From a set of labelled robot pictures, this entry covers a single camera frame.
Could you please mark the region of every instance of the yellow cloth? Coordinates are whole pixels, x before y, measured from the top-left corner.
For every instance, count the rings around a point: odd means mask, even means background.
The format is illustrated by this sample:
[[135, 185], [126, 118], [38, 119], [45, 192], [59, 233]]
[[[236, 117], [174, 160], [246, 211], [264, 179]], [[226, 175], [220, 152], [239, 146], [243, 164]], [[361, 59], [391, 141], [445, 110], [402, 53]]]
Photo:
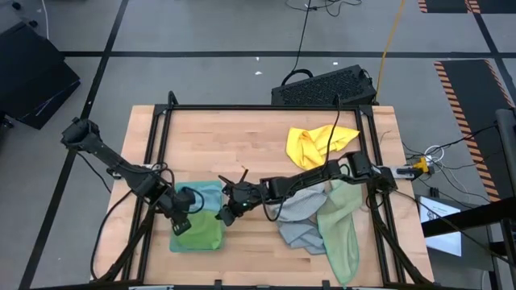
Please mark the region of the yellow cloth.
[[[314, 130], [290, 128], [287, 155], [300, 168], [309, 170], [324, 164], [328, 139], [333, 125]], [[336, 126], [331, 137], [330, 151], [339, 151], [353, 140], [359, 131]]]

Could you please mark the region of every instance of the light green cloth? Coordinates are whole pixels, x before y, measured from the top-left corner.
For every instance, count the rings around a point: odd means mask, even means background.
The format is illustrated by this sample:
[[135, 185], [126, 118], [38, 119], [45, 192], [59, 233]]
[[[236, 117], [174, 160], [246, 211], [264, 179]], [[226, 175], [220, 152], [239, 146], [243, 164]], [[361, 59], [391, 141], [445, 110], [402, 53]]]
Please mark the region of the light green cloth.
[[223, 241], [223, 228], [215, 219], [216, 214], [209, 210], [190, 214], [188, 219], [192, 227], [175, 237], [178, 246], [190, 250], [217, 250]]
[[360, 260], [352, 213], [362, 204], [362, 187], [340, 180], [317, 211], [319, 233], [326, 247], [331, 269], [339, 283], [346, 286], [353, 279]]
[[[223, 247], [224, 225], [215, 219], [222, 207], [222, 183], [215, 181], [178, 182], [176, 190], [189, 187], [197, 190], [204, 197], [204, 206], [198, 213], [188, 215], [192, 227], [185, 233], [176, 236], [171, 232], [169, 249], [174, 253], [213, 251]], [[199, 195], [195, 195], [195, 204], [189, 207], [193, 212], [202, 204]]]

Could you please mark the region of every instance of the gray floor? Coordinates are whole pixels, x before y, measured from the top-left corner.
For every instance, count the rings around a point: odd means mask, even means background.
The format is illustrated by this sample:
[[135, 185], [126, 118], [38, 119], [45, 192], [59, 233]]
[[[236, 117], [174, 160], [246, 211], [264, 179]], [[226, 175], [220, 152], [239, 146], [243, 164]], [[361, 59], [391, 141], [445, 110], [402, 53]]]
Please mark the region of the gray floor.
[[[39, 1], [23, 17], [44, 23]], [[50, 40], [62, 51], [102, 51], [121, 0], [47, 0]], [[302, 0], [291, 0], [302, 6]], [[343, 6], [334, 19], [323, 10], [310, 13], [303, 49], [307, 51], [381, 52], [398, 0], [364, 0]], [[484, 15], [501, 52], [516, 52], [516, 15]], [[130, 0], [114, 43], [115, 51], [295, 51], [304, 14], [282, 0]], [[37, 28], [45, 35], [44, 26]], [[423, 14], [408, 1], [391, 51], [488, 52], [472, 14]], [[61, 131], [81, 113], [99, 58], [69, 57], [66, 62], [82, 84], [42, 130], [21, 124], [0, 140], [0, 288], [17, 288], [63, 166]], [[130, 109], [165, 102], [172, 89], [182, 104], [269, 104], [270, 89], [292, 69], [293, 57], [110, 58], [90, 118], [104, 141], [122, 148]], [[432, 59], [387, 59], [379, 102], [392, 105], [405, 143], [415, 150], [462, 135], [445, 98]], [[516, 77], [516, 60], [504, 60]], [[378, 58], [301, 58], [299, 68], [314, 74], [359, 64], [376, 79]], [[91, 159], [103, 172], [103, 166]], [[447, 150], [446, 165], [472, 162], [464, 144]], [[468, 191], [486, 196], [474, 168], [456, 171]], [[457, 192], [441, 176], [429, 184], [460, 201], [479, 198]], [[427, 188], [414, 182], [414, 190]], [[84, 283], [108, 193], [77, 159], [32, 287]], [[453, 267], [431, 255], [438, 282], [480, 288], [481, 271]], [[484, 289], [489, 288], [486, 278]]]

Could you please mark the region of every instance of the wooden tabletop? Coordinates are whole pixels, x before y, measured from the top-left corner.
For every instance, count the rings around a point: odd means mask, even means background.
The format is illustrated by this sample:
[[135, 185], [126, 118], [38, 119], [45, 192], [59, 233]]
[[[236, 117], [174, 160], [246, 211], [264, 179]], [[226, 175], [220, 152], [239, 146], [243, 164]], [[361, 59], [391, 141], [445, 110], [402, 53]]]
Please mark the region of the wooden tabletop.
[[[144, 161], [152, 111], [153, 106], [132, 109], [122, 156], [133, 164]], [[253, 183], [262, 177], [291, 176], [301, 169], [285, 154], [289, 128], [310, 130], [332, 124], [335, 117], [334, 111], [176, 110], [164, 161], [174, 171], [176, 182], [217, 180], [218, 174], [238, 180], [243, 168], [249, 169], [246, 180]], [[384, 164], [403, 165], [405, 156], [393, 107], [374, 107], [374, 118]], [[363, 122], [369, 158], [374, 160], [367, 119], [363, 118]], [[341, 112], [338, 125], [356, 129], [354, 114]], [[158, 128], [159, 139], [161, 125]], [[332, 152], [330, 159], [359, 149], [359, 140], [354, 139], [342, 151]], [[400, 192], [413, 195], [409, 181], [399, 180], [397, 185]], [[124, 180], [115, 181], [109, 206], [128, 189]], [[433, 280], [416, 204], [397, 194], [391, 194], [390, 198], [402, 249], [419, 271]], [[134, 207], [135, 196], [131, 195], [107, 221], [95, 259], [98, 275], [107, 271], [126, 246]], [[364, 205], [353, 213], [353, 219], [360, 246], [360, 265], [348, 286], [382, 286], [371, 214]], [[332, 286], [339, 285], [327, 257], [310, 255], [304, 249], [289, 249], [276, 224], [266, 220], [261, 207], [226, 228], [225, 245], [220, 251], [172, 253], [169, 250], [171, 231], [170, 221], [156, 215], [146, 284], [212, 285], [214, 280], [222, 280], [228, 285], [320, 286], [322, 280], [330, 280]], [[396, 281], [392, 252], [387, 244], [385, 248], [390, 277]], [[135, 252], [132, 278], [139, 256], [140, 249]]]

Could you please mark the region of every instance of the gray cloth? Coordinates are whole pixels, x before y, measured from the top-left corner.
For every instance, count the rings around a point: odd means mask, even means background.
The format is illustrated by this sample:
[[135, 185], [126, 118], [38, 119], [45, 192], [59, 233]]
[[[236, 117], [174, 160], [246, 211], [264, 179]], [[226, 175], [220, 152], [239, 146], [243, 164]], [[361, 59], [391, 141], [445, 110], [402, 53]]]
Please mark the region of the gray cloth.
[[312, 255], [326, 254], [323, 237], [311, 220], [277, 222], [281, 237], [293, 249], [305, 248]]
[[[317, 209], [324, 204], [328, 195], [324, 193], [324, 183], [312, 185], [309, 188], [302, 189], [293, 197], [287, 199], [281, 209], [281, 215], [277, 219], [280, 222], [297, 222], [306, 220]], [[276, 217], [280, 205], [269, 205], [268, 210], [272, 213], [272, 217]]]
[[[326, 254], [317, 224], [308, 219], [317, 213], [326, 199], [324, 183], [320, 183], [296, 192], [293, 197], [285, 201], [280, 217], [277, 219], [277, 226], [281, 237], [291, 248], [304, 247], [312, 255]], [[277, 215], [279, 207], [279, 205], [268, 207], [272, 216]]]

